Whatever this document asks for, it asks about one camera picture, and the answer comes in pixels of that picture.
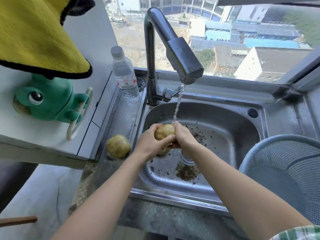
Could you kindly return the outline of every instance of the mesh strainer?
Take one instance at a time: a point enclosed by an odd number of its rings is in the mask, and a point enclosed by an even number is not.
[[[320,141],[278,135],[257,143],[239,171],[320,225]]]

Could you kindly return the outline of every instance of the water stream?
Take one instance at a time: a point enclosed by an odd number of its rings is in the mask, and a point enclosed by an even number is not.
[[[176,106],[176,111],[174,112],[172,124],[174,124],[174,122],[177,120],[177,113],[178,113],[179,105],[180,105],[180,102],[181,102],[181,99],[182,99],[184,87],[185,87],[185,84],[181,83],[180,93],[179,93],[179,97],[178,97],[178,102],[177,102],[177,106]]]

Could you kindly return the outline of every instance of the shirt sleeve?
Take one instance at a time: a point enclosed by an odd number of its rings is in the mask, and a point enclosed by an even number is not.
[[[280,232],[270,240],[320,240],[320,226],[299,226]]]

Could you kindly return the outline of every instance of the bottle label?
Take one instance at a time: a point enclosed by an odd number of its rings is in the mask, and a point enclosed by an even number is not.
[[[134,88],[137,85],[137,79],[134,74],[131,76],[116,78],[118,87],[121,89]]]

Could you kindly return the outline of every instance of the glass pane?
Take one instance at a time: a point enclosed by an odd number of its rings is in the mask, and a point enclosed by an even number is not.
[[[118,44],[146,68],[144,15],[157,7],[204,74],[276,83],[320,44],[320,9],[272,4],[217,7],[215,0],[105,0]],[[156,69],[173,71],[156,34]]]

